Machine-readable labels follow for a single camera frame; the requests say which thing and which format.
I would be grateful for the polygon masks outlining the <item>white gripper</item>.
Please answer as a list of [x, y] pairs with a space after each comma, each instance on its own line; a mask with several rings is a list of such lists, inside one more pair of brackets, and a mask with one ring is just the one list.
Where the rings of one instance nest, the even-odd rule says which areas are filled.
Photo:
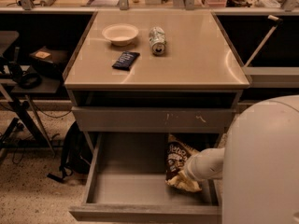
[[202, 160], [203, 156], [200, 153], [191, 155], [187, 159], [184, 165], [184, 172], [188, 178], [194, 181], [206, 179], [205, 172], [203, 171]]

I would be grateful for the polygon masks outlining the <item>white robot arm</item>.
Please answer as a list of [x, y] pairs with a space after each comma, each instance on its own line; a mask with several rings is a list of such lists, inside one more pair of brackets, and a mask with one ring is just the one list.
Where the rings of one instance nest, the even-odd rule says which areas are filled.
[[184, 171], [222, 180], [222, 224], [299, 224], [299, 96], [250, 106], [224, 148], [191, 156]]

